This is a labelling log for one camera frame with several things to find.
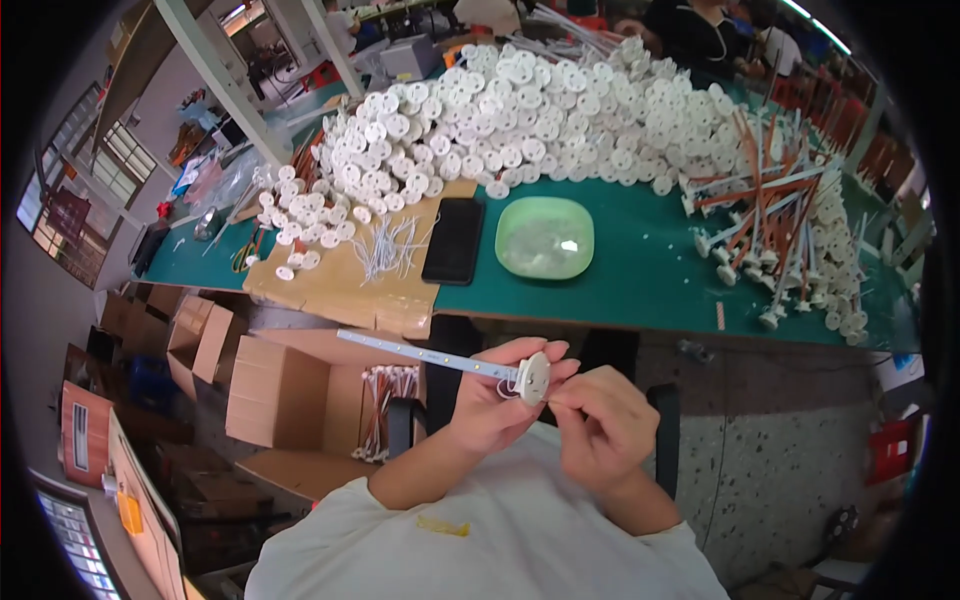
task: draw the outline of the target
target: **smartphone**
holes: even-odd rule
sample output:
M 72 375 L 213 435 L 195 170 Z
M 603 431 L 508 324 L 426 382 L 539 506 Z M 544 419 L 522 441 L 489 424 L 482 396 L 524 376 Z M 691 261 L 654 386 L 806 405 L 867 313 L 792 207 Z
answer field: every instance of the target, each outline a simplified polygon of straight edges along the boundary
M 444 198 L 437 213 L 420 278 L 426 283 L 470 285 L 480 249 L 484 205 L 473 198 Z

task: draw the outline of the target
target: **wall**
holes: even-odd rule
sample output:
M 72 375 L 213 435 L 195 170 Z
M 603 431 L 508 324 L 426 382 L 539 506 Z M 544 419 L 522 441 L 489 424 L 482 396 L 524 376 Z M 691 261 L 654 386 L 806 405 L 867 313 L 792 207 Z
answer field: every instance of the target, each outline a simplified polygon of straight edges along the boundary
M 103 80 L 108 64 L 104 52 L 107 40 L 119 15 L 133 4 L 133 0 L 123 0 L 77 56 L 73 70 L 52 99 L 40 126 L 42 142 L 52 138 L 90 83 Z M 180 123 L 176 104 L 198 83 L 202 80 L 178 48 L 161 66 L 141 99 L 137 113 L 142 121 L 136 135 L 158 158 L 165 157 L 176 140 Z M 25 186 L 29 175 L 28 168 L 26 173 L 8 174 L 8 177 L 19 179 Z M 155 169 L 131 207 L 131 214 L 146 224 L 154 222 L 156 205 L 166 198 L 172 185 L 167 173 Z M 121 223 L 97 289 L 116 287 L 130 278 L 127 257 L 138 231 L 126 221 Z M 12 402 L 13 418 L 24 444 L 23 455 L 28 467 L 64 482 L 63 470 L 57 461 L 60 437 L 57 417 L 48 405 L 56 405 L 67 344 L 81 348 L 86 344 L 87 333 L 95 321 L 94 291 L 61 269 L 19 223 L 11 223 L 4 242 L 2 343 L 11 391 L 11 397 L 4 400 Z M 82 490 L 90 495 L 106 550 L 131 598 L 158 599 L 159 594 L 133 553 L 115 509 L 102 492 Z

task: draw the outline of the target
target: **white shirt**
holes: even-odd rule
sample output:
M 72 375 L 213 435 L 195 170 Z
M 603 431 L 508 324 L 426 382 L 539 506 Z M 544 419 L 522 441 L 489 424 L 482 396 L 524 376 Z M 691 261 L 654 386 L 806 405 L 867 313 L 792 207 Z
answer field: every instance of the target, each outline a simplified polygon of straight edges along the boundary
M 534 423 L 433 504 L 385 509 L 354 480 L 267 540 L 247 600 L 727 598 L 684 522 L 631 537 L 565 477 Z
M 762 35 L 767 42 L 767 51 L 763 55 L 767 63 L 777 68 L 778 75 L 788 77 L 793 70 L 793 65 L 804 61 L 804 55 L 800 52 L 797 40 L 783 29 L 776 27 L 771 27 Z M 774 64 L 777 61 L 777 52 L 780 52 L 780 62 Z
M 328 12 L 326 14 L 326 28 L 330 30 L 330 35 L 337 43 L 337 48 L 344 55 L 353 52 L 357 47 L 357 39 L 350 32 L 353 27 L 353 17 L 343 11 Z

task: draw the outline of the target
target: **table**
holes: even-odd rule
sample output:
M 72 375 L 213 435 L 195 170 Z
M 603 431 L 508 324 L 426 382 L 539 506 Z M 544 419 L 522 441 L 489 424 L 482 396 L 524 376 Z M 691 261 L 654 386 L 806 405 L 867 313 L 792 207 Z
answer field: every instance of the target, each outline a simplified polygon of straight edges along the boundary
M 852 223 L 865 212 L 885 208 L 854 180 L 844 177 L 845 207 Z M 511 201 L 525 196 L 569 198 L 590 212 L 596 249 L 592 264 L 582 275 L 569 281 L 523 279 L 508 273 L 496 261 L 493 238 L 499 215 Z M 694 250 L 690 229 L 702 226 L 704 220 L 685 218 L 678 188 L 660 198 L 646 185 L 627 188 L 600 180 L 572 183 L 544 178 L 521 185 L 503 201 L 487 198 L 482 188 L 477 189 L 475 197 L 487 203 L 487 211 L 474 280 L 466 287 L 441 286 L 434 303 L 437 313 L 845 345 L 838 333 L 824 327 L 823 311 L 791 314 L 780 321 L 777 331 L 763 329 L 757 317 L 770 302 L 771 294 L 751 281 L 742 280 L 734 287 L 720 281 L 714 271 L 716 264 Z M 726 225 L 723 221 L 714 224 L 717 229 Z M 245 275 L 233 273 L 229 265 L 233 253 L 250 237 L 252 225 L 247 222 L 229 227 L 219 247 L 206 257 L 200 256 L 206 244 L 193 241 L 192 227 L 186 224 L 170 232 L 143 280 L 242 292 Z M 868 231 L 868 241 L 871 238 L 872 232 Z M 174 252 L 180 239 L 185 241 Z M 261 256 L 268 255 L 273 244 L 274 234 L 268 233 Z M 866 252 L 861 262 L 870 278 L 863 289 L 873 289 L 863 298 L 870 315 L 867 346 L 919 351 L 914 325 L 917 308 L 902 278 Z M 718 304 L 723 309 L 723 329 L 718 326 Z

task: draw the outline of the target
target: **bundle of wires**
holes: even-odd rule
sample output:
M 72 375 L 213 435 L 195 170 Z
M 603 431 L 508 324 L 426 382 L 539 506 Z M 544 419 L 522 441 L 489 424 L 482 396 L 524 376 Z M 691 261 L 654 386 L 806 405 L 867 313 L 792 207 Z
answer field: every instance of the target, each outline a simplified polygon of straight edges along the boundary
M 404 279 L 415 266 L 413 263 L 414 251 L 417 248 L 426 248 L 426 238 L 433 231 L 430 227 L 418 243 L 414 243 L 417 232 L 417 223 L 420 217 L 404 217 L 399 225 L 391 227 L 390 215 L 384 215 L 379 222 L 371 223 L 369 230 L 371 240 L 352 239 L 353 252 L 363 266 L 364 280 L 360 285 L 380 280 L 384 274 L 396 272 L 396 276 Z
M 382 366 L 364 371 L 373 397 L 373 414 L 367 425 L 367 436 L 362 446 L 353 450 L 351 456 L 366 463 L 382 463 L 387 460 L 390 445 L 387 439 L 387 410 L 391 398 L 417 397 L 419 367 Z

